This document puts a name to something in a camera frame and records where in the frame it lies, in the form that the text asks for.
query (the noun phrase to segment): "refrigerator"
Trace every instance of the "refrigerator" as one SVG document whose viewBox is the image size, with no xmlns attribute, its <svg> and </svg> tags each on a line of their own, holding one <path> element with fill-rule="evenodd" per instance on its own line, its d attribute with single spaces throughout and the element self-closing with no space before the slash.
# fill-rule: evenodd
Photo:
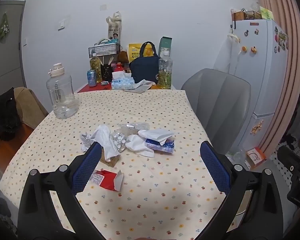
<svg viewBox="0 0 300 240">
<path fill-rule="evenodd" d="M 233 144 L 244 150 L 259 145 L 274 117 L 284 83 L 288 36 L 273 20 L 236 21 L 239 45 L 232 46 L 229 73 L 251 85 L 247 117 Z"/>
</svg>

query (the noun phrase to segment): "tablecloth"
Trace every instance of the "tablecloth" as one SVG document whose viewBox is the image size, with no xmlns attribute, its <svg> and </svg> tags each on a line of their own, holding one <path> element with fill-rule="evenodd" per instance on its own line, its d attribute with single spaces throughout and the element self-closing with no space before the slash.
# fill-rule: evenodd
<svg viewBox="0 0 300 240">
<path fill-rule="evenodd" d="M 11 160 L 0 190 L 18 207 L 31 169 L 56 170 L 81 152 L 80 135 L 100 124 L 111 131 L 117 124 L 148 122 L 151 129 L 175 132 L 173 154 L 154 158 L 125 150 L 114 168 L 124 173 L 120 192 L 89 181 L 76 195 L 84 211 L 108 240 L 192 239 L 202 231 L 225 195 L 218 191 L 200 158 L 200 144 L 208 137 L 180 90 L 148 90 L 142 94 L 119 90 L 76 94 L 79 111 L 59 120 L 50 113 Z M 72 230 L 55 192 L 53 203 L 62 225 Z"/>
</svg>

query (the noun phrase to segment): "door frame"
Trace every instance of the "door frame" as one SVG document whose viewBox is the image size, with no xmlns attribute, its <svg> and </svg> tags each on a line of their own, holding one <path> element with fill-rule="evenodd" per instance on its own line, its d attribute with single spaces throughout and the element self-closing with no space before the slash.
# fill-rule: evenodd
<svg viewBox="0 0 300 240">
<path fill-rule="evenodd" d="M 26 1 L 16 1 L 16 0 L 2 0 L 0 1 L 0 5 L 22 5 L 22 12 L 20 16 L 20 28 L 19 28 L 19 61 L 20 61 L 20 69 L 22 75 L 23 86 L 27 87 L 25 74 L 23 72 L 23 64 L 22 64 L 22 49 L 21 49 L 21 31 L 22 31 L 22 19 L 23 19 L 23 12 L 25 10 Z"/>
</svg>

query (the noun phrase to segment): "curtain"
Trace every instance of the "curtain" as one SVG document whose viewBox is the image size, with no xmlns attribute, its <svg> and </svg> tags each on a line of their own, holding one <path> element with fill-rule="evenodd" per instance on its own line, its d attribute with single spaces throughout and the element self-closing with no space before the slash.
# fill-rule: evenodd
<svg viewBox="0 0 300 240">
<path fill-rule="evenodd" d="M 284 84 L 274 117 L 259 148 L 268 157 L 285 133 L 300 93 L 300 12 L 296 0 L 259 0 L 273 12 L 275 22 L 287 33 L 289 50 Z"/>
</svg>

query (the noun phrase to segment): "blue can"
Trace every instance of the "blue can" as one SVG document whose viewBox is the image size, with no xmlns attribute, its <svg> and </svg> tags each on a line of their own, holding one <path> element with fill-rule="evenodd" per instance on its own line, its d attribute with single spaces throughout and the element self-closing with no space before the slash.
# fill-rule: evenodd
<svg viewBox="0 0 300 240">
<path fill-rule="evenodd" d="M 87 72 L 88 85 L 89 87 L 94 87 L 97 85 L 97 74 L 95 70 L 88 70 Z"/>
</svg>

